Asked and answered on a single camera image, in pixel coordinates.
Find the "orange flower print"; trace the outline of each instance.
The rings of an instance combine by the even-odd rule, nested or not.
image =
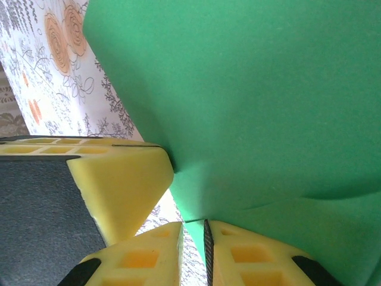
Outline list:
[[[75,8],[74,3],[66,6],[64,11],[64,25],[66,28],[66,37],[68,44],[73,52],[79,56],[86,51],[87,42],[83,35],[83,17]]]
[[[33,118],[35,119],[36,123],[39,125],[40,120],[42,119],[40,107],[38,106],[38,102],[36,100],[28,100],[28,105],[30,108],[30,111],[32,112]]]
[[[45,33],[54,63],[61,73],[67,74],[70,68],[67,43],[61,25],[56,16],[51,13],[45,15]]]
[[[28,82],[28,79],[26,78],[26,75],[24,72],[23,72],[23,78],[24,78],[24,82],[25,82],[26,86],[29,87],[29,82]]]

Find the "floral tablecloth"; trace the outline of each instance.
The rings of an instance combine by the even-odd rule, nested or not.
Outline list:
[[[82,33],[85,0],[0,0],[0,61],[32,135],[142,140]],[[169,192],[140,230],[180,220]],[[185,235],[183,285],[205,285]]]

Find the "dark gray surface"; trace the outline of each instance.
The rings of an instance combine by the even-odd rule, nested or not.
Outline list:
[[[0,285],[54,286],[105,244],[67,158],[21,157],[0,156]]]

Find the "green foam sheet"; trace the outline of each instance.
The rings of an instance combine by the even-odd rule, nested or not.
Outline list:
[[[91,0],[84,30],[144,140],[170,154],[185,221],[256,231],[346,286],[376,285],[380,15],[379,0]]]

